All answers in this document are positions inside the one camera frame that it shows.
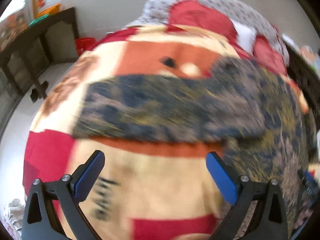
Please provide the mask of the large red heart pillow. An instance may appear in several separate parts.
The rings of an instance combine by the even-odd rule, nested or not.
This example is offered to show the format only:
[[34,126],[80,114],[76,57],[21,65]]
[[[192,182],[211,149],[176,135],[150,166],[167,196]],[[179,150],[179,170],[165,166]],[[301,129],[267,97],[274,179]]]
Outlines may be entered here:
[[235,41],[238,35],[232,21],[225,14],[204,6],[197,0],[183,0],[172,5],[168,23],[206,29],[226,37],[229,41]]

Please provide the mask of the small red heart pillow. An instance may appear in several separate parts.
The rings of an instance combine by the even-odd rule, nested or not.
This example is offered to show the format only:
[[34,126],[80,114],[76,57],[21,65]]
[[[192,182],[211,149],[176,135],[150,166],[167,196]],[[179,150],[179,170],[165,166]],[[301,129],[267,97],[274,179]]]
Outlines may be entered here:
[[256,37],[253,55],[265,68],[274,74],[287,75],[282,56],[273,50],[265,36],[258,35]]

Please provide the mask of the white square pillow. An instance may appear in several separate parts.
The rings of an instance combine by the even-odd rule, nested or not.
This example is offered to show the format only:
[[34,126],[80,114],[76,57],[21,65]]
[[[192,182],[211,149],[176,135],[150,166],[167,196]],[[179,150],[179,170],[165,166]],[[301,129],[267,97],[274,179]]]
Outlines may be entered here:
[[234,28],[238,33],[236,38],[237,45],[240,46],[248,54],[252,55],[253,48],[255,45],[255,39],[257,36],[256,29],[253,27],[249,27],[244,24],[241,24],[233,19],[231,19],[231,22],[233,23]]

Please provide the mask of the brown blue floral garment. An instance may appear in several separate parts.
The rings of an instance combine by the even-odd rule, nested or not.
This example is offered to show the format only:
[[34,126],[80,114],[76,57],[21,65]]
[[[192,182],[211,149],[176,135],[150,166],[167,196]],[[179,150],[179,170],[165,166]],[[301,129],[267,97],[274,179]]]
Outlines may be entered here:
[[74,138],[227,143],[225,162],[256,181],[279,180],[293,230],[298,170],[315,151],[316,123],[291,87],[253,60],[225,57],[210,78],[125,75],[89,85]]

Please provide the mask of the orange red cream blanket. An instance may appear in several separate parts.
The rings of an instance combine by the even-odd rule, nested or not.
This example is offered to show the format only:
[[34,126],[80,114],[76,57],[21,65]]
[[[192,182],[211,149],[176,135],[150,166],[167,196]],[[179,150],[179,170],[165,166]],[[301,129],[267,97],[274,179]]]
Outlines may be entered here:
[[[49,182],[74,172],[100,150],[104,167],[80,207],[102,239],[206,238],[229,208],[206,167],[212,151],[225,161],[225,141],[77,139],[72,130],[92,83],[125,75],[210,78],[213,64],[225,57],[265,68],[235,42],[199,27],[145,25],[106,36],[79,57],[33,119],[25,190],[36,178]],[[311,111],[299,87],[287,75],[276,75],[294,91],[303,112]]]

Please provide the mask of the dark carved wooden cabinet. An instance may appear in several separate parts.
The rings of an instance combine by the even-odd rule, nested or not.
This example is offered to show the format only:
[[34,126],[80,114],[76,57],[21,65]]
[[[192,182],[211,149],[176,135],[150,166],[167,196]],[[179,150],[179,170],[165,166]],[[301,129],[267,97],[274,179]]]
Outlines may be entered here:
[[315,120],[319,123],[319,77],[310,64],[291,45],[284,42],[289,54],[287,72],[302,90]]

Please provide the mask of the floral grey headboard cushion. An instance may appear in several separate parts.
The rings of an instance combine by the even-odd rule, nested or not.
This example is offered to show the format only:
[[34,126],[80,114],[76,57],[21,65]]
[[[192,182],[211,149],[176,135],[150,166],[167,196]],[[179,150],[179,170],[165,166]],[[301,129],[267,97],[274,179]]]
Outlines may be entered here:
[[[179,1],[182,0],[147,0],[144,4],[142,15],[125,27],[137,27],[146,24],[166,24],[169,18],[170,7]],[[285,65],[289,65],[289,53],[277,29],[252,7],[239,0],[197,1],[202,5],[220,11],[241,24],[255,28],[258,34],[264,35],[271,47],[283,57]]]

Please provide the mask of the red box on floor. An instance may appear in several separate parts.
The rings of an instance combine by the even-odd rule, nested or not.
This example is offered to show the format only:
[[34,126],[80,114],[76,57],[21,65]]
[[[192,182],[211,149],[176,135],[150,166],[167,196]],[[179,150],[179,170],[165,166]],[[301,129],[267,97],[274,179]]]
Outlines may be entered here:
[[79,56],[86,51],[91,45],[95,44],[96,39],[93,37],[81,37],[75,40],[76,52]]

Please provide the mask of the orange basket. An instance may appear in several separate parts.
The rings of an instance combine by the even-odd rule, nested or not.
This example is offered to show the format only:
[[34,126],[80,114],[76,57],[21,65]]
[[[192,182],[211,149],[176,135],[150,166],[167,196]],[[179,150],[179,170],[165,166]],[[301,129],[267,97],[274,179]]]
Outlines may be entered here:
[[40,18],[44,15],[53,15],[53,14],[57,14],[58,12],[61,11],[61,4],[60,3],[57,3],[41,12],[39,12],[35,18]]

